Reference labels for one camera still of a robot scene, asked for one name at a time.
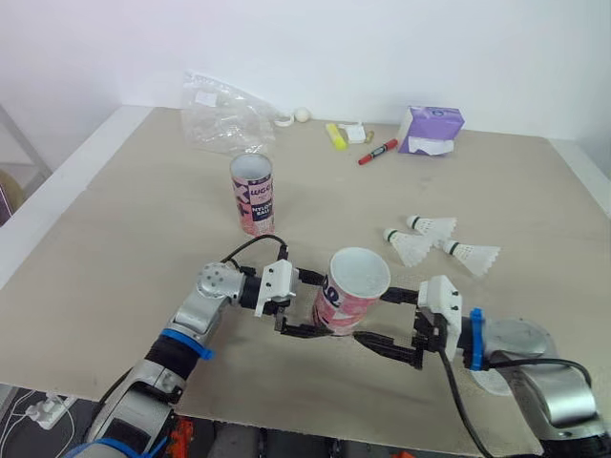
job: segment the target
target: white cable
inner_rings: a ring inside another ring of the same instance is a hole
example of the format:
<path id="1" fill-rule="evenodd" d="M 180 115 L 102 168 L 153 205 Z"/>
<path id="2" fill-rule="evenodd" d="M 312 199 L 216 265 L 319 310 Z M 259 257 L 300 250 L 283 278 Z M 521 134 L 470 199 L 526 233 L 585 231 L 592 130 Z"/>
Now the white cable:
<path id="1" fill-rule="evenodd" d="M 64 407 L 66 407 L 66 405 L 64 404 L 64 400 L 63 399 L 61 399 L 59 396 L 57 396 L 57 399 L 59 399 L 59 402 Z M 70 413 L 70 408 L 69 407 L 66 407 L 66 413 L 68 414 L 68 418 L 70 418 L 70 424 L 72 425 L 73 432 L 70 434 L 70 438 L 68 439 L 68 442 L 66 443 L 66 445 L 61 450 L 59 450 L 59 452 L 55 455 L 55 458 L 59 458 L 64 453 L 64 451 L 70 445 L 70 442 L 72 442 L 73 438 L 74 438 L 74 418 L 73 418 L 72 413 Z"/>
<path id="2" fill-rule="evenodd" d="M 7 422 L 4 424 L 4 429 L 2 430 L 2 434 L 0 434 L 0 445 L 4 443 L 5 441 L 5 435 L 9 435 L 7 433 L 7 427 L 9 427 L 9 423 L 11 422 L 11 419 L 13 416 L 19 416 L 23 419 L 23 417 L 25 417 L 25 415 L 21 415 L 21 414 L 15 414 L 15 409 L 17 408 L 17 406 L 22 403 L 23 401 L 25 401 L 26 399 L 28 399 L 30 396 L 32 396 L 32 394 L 34 394 L 35 391 L 33 389 L 31 389 L 30 391 L 28 391 L 26 394 L 24 394 L 22 397 L 20 397 L 13 405 L 12 405 L 12 409 L 11 409 L 11 413 L 9 414 L 9 417 L 7 418 Z"/>
<path id="3" fill-rule="evenodd" d="M 4 456 L 4 445 L 7 443 L 7 439 L 9 439 L 12 429 L 16 427 L 17 425 L 19 425 L 21 422 L 23 422 L 25 418 L 26 416 L 24 415 L 19 420 L 17 420 L 15 423 L 13 423 L 11 427 L 9 428 L 9 430 L 7 431 L 7 435 L 3 438 L 2 443 L 0 444 L 0 458 Z"/>

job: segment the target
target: yellow highlighter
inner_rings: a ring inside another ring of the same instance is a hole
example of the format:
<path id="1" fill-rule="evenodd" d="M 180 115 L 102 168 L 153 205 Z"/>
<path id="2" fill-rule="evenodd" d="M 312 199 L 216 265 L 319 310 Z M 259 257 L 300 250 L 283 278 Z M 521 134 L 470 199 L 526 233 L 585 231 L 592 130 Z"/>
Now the yellow highlighter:
<path id="1" fill-rule="evenodd" d="M 340 134 L 340 131 L 335 124 L 329 122 L 328 124 L 325 124 L 325 129 L 327 129 L 328 136 L 331 137 L 331 141 L 336 149 L 345 150 L 348 147 L 348 144 Z"/>

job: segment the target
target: orange object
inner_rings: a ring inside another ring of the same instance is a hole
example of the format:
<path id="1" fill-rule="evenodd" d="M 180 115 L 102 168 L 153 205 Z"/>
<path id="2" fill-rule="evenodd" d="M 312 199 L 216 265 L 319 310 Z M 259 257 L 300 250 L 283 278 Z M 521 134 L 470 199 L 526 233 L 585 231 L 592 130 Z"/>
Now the orange object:
<path id="1" fill-rule="evenodd" d="M 391 455 L 390 458 L 415 458 L 415 456 L 410 453 L 407 453 L 406 451 L 402 451 L 401 453 L 395 453 L 394 455 Z"/>
<path id="2" fill-rule="evenodd" d="M 176 429 L 170 435 L 170 445 L 165 450 L 172 458 L 187 458 L 189 456 L 189 444 L 193 440 L 193 422 L 185 417 L 179 417 Z"/>

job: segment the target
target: shuttlecock cork base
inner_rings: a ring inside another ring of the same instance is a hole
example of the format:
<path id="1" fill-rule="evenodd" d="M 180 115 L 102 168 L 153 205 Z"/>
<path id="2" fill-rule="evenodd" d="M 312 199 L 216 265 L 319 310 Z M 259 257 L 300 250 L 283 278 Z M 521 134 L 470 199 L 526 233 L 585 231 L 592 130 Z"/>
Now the shuttlecock cork base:
<path id="1" fill-rule="evenodd" d="M 444 243 L 443 251 L 460 260 L 476 277 L 482 277 L 495 263 L 500 247 L 468 245 L 449 239 Z"/>
<path id="2" fill-rule="evenodd" d="M 456 227 L 456 218 L 421 218 L 418 215 L 411 215 L 406 223 L 411 229 L 431 239 L 434 246 L 441 248 L 452 236 Z"/>
<path id="3" fill-rule="evenodd" d="M 404 234 L 396 229 L 386 229 L 384 240 L 389 242 L 407 267 L 419 264 L 429 253 L 432 242 L 424 236 Z"/>

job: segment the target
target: tissue box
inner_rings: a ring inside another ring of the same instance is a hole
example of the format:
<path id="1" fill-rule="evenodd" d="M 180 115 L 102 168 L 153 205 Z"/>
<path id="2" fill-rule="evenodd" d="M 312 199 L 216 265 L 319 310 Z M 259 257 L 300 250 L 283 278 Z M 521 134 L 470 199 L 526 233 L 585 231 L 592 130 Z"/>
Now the tissue box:
<path id="1" fill-rule="evenodd" d="M 409 107 L 397 134 L 399 153 L 444 155 L 464 123 L 456 108 Z"/>

